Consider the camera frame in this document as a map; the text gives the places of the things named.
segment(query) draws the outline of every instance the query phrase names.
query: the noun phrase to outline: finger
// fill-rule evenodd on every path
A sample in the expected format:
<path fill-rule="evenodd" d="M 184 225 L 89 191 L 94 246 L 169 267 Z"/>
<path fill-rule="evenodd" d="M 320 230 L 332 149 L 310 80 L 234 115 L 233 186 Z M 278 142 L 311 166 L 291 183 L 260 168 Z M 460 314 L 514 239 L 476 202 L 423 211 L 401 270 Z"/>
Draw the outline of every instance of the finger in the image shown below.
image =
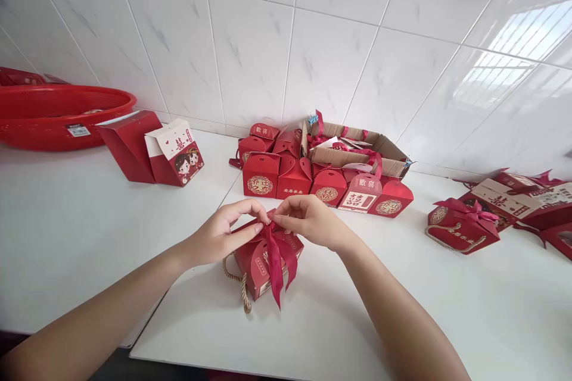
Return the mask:
<path fill-rule="evenodd" d="M 264 225 L 262 223 L 255 223 L 238 232 L 227 235 L 225 238 L 225 245 L 228 247 L 228 254 L 234 252 L 241 245 L 246 244 L 257 236 Z"/>
<path fill-rule="evenodd" d="M 266 210 L 257 200 L 253 198 L 243 199 L 242 201 L 235 202 L 226 206 L 225 210 L 228 211 L 226 219 L 228 222 L 236 221 L 243 214 L 251 214 L 257 217 L 261 222 L 266 224 L 270 223 Z"/>
<path fill-rule="evenodd" d="M 292 195 L 278 206 L 275 214 L 287 214 L 291 210 L 305 210 L 308 207 L 307 195 Z"/>
<path fill-rule="evenodd" d="M 306 229 L 306 221 L 303 219 L 284 216 L 282 214 L 275 214 L 274 221 L 287 231 L 294 231 L 294 233 L 304 235 L 304 230 Z"/>

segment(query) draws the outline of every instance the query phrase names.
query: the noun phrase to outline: ribbon bow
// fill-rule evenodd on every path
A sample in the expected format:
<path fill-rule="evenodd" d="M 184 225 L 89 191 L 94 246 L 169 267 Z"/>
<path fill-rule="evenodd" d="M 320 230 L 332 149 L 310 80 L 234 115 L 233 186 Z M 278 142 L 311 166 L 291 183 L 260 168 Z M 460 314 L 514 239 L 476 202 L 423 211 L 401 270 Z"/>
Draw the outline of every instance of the ribbon bow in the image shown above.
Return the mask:
<path fill-rule="evenodd" d="M 439 201 L 433 205 L 451 208 L 458 213 L 457 217 L 464 218 L 469 222 L 469 224 L 479 225 L 493 235 L 498 236 L 494 221 L 499 220 L 499 217 L 494 213 L 483 211 L 483 206 L 479 204 L 478 201 L 475 201 L 475 205 L 470 207 L 469 205 L 463 204 L 458 199 L 449 198 L 447 201 Z"/>
<path fill-rule="evenodd" d="M 298 259 L 296 258 L 296 253 L 290 245 L 283 239 L 280 238 L 276 232 L 284 230 L 276 230 L 280 228 L 274 221 L 270 222 L 264 227 L 262 233 L 266 242 L 268 243 L 268 273 L 270 274 L 270 284 L 272 285 L 272 294 L 274 295 L 274 300 L 280 308 L 280 291 L 284 287 L 284 278 L 282 276 L 282 261 L 286 263 L 288 267 L 288 283 L 286 284 L 286 290 L 290 283 L 296 278 L 296 271 L 298 269 Z"/>

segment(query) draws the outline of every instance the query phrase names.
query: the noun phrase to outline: label sticker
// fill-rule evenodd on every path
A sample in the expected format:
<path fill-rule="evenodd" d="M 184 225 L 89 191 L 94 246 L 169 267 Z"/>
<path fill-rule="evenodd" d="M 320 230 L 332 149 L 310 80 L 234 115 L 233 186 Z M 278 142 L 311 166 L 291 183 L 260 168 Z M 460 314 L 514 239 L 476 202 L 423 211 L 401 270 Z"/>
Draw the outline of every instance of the label sticker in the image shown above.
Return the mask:
<path fill-rule="evenodd" d="M 91 135 L 89 130 L 83 124 L 66 125 L 67 130 L 74 137 L 85 137 Z"/>

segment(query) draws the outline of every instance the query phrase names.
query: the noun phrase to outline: rope handle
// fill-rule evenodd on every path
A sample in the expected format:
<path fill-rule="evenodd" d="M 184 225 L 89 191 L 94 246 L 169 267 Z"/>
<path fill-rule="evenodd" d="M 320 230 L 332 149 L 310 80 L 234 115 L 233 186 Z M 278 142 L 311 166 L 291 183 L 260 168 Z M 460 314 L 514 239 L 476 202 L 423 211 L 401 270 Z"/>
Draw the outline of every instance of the rope handle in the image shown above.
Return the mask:
<path fill-rule="evenodd" d="M 457 230 L 457 229 L 459 229 L 459 228 L 461 227 L 461 224 L 460 224 L 460 223 L 457 223 L 455 226 L 452 226 L 452 227 L 449 227 L 449 226 L 439 226 L 439 225 L 429 225 L 429 226 L 427 226 L 427 227 L 425 228 L 425 235 L 427 235 L 427 236 L 428 236 L 429 238 L 431 238 L 433 241 L 438 242 L 440 245 L 442 245 L 443 247 L 445 247 L 445 248 L 447 248 L 447 249 L 449 249 L 449 250 L 456 251 L 456 252 L 459 252 L 459 253 L 467 253 L 467 252 L 471 251 L 472 249 L 474 249 L 476 246 L 478 246 L 479 244 L 481 244 L 483 241 L 485 241 L 485 240 L 487 239 L 487 236 L 486 236 L 486 235 L 483 235 L 477 242 L 474 242 L 473 244 L 471 244 L 471 245 L 470 245 L 469 247 L 467 247 L 466 249 L 464 249 L 464 250 L 459 250 L 459 249 L 456 249 L 456 248 L 451 247 L 450 245 L 448 245 L 448 244 L 444 243 L 443 241 L 441 241 L 439 238 L 437 238 L 437 237 L 431 235 L 431 234 L 429 233 L 429 230 L 430 230 L 432 227 L 436 227 L 436 228 L 439 228 L 439 229 L 446 229 L 446 230 L 448 230 L 449 232 L 452 232 L 452 231 Z"/>
<path fill-rule="evenodd" d="M 252 310 L 252 304 L 250 303 L 250 299 L 248 298 L 248 295 L 246 294 L 246 273 L 244 273 L 242 278 L 240 278 L 239 276 L 236 276 L 234 274 L 231 274 L 228 271 L 228 269 L 226 268 L 226 259 L 228 258 L 228 256 L 226 256 L 222 260 L 222 269 L 228 278 L 240 282 L 240 284 L 241 284 L 241 296 L 243 298 L 244 313 L 250 314 L 250 311 Z"/>

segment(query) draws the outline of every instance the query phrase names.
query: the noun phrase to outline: red paper bag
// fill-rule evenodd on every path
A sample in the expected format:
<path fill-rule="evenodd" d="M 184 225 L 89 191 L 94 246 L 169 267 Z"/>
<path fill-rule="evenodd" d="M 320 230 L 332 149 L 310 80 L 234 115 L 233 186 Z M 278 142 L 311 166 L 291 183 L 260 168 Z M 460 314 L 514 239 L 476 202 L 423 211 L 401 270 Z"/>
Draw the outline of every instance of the red paper bag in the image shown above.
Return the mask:
<path fill-rule="evenodd" d="M 183 119 L 145 134 L 145 143 L 157 183 L 183 187 L 203 168 L 197 142 Z"/>
<path fill-rule="evenodd" d="M 162 127 L 155 112 L 137 111 L 95 125 L 125 177 L 155 183 L 145 134 Z"/>

